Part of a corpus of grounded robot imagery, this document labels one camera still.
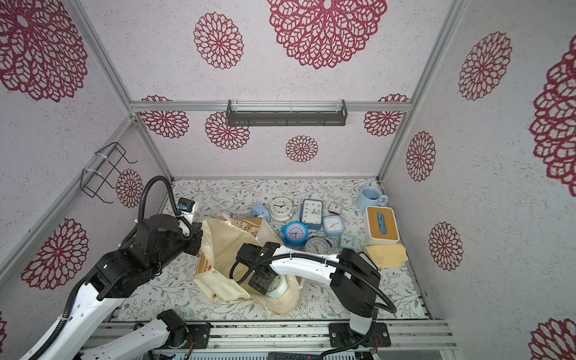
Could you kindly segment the cream printed canvas bag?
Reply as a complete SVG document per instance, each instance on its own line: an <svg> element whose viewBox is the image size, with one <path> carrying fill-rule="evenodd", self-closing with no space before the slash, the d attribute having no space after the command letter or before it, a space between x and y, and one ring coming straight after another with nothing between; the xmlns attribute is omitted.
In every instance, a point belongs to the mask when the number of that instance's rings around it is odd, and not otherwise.
<svg viewBox="0 0 576 360"><path fill-rule="evenodd" d="M267 242L280 244L281 240L264 217L258 219L208 218L202 221L201 258L192 277L196 285L212 302L254 300L268 312L285 315L296 309L300 299L299 282L293 275L280 278L280 290L275 296L263 295L249 286L249 281L236 283L248 270L236 262L236 256L244 244L264 246Z"/></svg>

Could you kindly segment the white teal square alarm clock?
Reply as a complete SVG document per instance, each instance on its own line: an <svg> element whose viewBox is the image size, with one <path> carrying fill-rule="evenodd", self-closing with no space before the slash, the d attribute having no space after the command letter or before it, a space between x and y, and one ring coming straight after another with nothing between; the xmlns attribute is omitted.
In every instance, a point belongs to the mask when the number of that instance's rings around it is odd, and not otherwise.
<svg viewBox="0 0 576 360"><path fill-rule="evenodd" d="M288 280L285 275L279 275L274 278L268 287L268 291L265 294L267 297L272 299L277 299L281 297L288 290Z"/></svg>

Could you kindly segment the bright blue round alarm clock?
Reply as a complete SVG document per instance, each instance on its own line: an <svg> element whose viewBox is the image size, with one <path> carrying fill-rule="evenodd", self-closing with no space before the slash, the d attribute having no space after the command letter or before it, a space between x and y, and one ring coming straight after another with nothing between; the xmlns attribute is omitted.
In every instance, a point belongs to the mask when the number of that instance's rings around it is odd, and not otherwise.
<svg viewBox="0 0 576 360"><path fill-rule="evenodd" d="M301 248L308 241L308 226L294 221L283 226L278 237L288 247Z"/></svg>

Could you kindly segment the periwinkle blue alarm clock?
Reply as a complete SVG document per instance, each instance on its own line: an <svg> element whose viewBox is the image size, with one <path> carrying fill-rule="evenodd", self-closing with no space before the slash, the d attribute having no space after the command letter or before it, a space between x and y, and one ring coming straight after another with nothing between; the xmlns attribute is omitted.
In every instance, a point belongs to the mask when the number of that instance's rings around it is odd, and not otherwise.
<svg viewBox="0 0 576 360"><path fill-rule="evenodd" d="M256 204L253 205L250 209L250 213L252 218L264 218L267 223L271 222L271 216L269 211L265 208L264 205Z"/></svg>

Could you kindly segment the white round alarm clock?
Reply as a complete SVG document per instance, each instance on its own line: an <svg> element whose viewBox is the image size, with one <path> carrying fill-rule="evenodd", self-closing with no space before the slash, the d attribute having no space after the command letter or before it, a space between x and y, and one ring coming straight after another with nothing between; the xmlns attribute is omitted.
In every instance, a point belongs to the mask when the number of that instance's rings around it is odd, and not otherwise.
<svg viewBox="0 0 576 360"><path fill-rule="evenodd" d="M291 219L292 213L293 204L291 200L285 197L279 197L271 201L270 215L274 221L286 222Z"/></svg>

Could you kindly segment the silver round alarm clock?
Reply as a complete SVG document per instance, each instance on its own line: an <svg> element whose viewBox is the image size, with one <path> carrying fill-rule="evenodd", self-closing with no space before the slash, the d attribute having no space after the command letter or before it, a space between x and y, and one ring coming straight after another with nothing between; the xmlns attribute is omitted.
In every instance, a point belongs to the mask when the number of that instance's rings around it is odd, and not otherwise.
<svg viewBox="0 0 576 360"><path fill-rule="evenodd" d="M313 237L305 243L304 251L311 254L328 255L334 253L334 248L326 238Z"/></svg>

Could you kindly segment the dark blue square alarm clock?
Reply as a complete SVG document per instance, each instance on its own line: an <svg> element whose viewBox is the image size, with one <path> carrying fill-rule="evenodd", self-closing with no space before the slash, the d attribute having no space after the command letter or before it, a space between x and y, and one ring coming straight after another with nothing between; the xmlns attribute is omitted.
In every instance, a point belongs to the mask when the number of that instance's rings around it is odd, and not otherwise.
<svg viewBox="0 0 576 360"><path fill-rule="evenodd" d="M323 228L323 201L319 199L305 199L301 203L300 222L309 230Z"/></svg>

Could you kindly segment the light blue square alarm clock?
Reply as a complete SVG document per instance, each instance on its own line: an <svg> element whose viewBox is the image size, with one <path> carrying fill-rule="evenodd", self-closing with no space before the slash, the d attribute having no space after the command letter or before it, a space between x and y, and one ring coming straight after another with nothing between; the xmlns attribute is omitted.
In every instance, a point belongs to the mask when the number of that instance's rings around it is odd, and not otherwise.
<svg viewBox="0 0 576 360"><path fill-rule="evenodd" d="M322 230L328 237L339 237L345 231L345 224L339 215L325 216L322 219Z"/></svg>

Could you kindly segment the mint green alarm clock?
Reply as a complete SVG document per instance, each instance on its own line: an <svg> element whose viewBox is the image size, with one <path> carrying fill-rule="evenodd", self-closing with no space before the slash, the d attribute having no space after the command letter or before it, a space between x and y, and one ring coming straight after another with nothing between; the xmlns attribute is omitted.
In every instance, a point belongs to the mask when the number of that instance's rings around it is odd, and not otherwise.
<svg viewBox="0 0 576 360"><path fill-rule="evenodd" d="M353 235L342 234L340 236L339 245L342 251L345 249L356 251L356 243L357 239Z"/></svg>

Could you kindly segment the small grey alarm clock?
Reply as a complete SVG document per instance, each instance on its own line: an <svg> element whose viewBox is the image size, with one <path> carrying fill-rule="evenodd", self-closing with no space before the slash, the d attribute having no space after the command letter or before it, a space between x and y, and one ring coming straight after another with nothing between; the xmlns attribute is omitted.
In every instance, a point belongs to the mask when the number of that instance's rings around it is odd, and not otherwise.
<svg viewBox="0 0 576 360"><path fill-rule="evenodd" d="M332 201L328 205L328 212L331 214L340 215L344 210L344 205L340 202Z"/></svg>

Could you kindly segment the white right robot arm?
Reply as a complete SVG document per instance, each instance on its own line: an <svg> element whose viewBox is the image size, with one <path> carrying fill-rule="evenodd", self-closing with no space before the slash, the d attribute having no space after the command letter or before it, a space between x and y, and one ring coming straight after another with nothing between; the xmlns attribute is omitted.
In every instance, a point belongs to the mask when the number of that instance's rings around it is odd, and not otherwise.
<svg viewBox="0 0 576 360"><path fill-rule="evenodd" d="M268 292L280 275L294 275L330 287L350 312L349 331L366 335L372 324L380 285L377 267L364 253L345 249L339 254L318 255L293 250L275 242L260 247L244 243L235 257L229 278L248 282L258 293Z"/></svg>

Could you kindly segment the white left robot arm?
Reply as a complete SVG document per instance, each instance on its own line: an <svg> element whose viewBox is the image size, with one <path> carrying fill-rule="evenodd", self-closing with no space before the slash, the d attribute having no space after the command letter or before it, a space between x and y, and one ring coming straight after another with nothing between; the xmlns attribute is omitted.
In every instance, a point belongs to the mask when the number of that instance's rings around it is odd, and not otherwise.
<svg viewBox="0 0 576 360"><path fill-rule="evenodd" d="M174 310L104 345L88 349L85 344L138 287L159 276L180 254L197 254L202 236L201 224L188 223L185 216L156 214L139 221L135 234L102 256L73 287L62 315L23 358L135 359L161 347L185 346L188 326Z"/></svg>

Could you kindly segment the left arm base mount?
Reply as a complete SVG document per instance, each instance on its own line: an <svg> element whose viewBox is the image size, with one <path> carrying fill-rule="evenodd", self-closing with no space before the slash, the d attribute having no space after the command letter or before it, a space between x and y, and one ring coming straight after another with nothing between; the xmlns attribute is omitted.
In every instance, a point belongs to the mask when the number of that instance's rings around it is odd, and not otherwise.
<svg viewBox="0 0 576 360"><path fill-rule="evenodd" d="M205 350L208 347L210 332L213 326L209 322L188 322L185 332L170 335L165 345L156 350Z"/></svg>

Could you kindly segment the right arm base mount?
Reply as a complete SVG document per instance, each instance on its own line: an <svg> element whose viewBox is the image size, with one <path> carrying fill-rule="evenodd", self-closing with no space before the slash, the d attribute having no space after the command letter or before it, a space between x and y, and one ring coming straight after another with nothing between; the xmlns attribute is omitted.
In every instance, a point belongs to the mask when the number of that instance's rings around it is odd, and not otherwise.
<svg viewBox="0 0 576 360"><path fill-rule="evenodd" d="M354 332L348 323L330 322L328 335L332 347L348 347L359 341L363 334ZM388 328L385 323L377 322L371 335L361 343L362 347L390 347L392 344Z"/></svg>

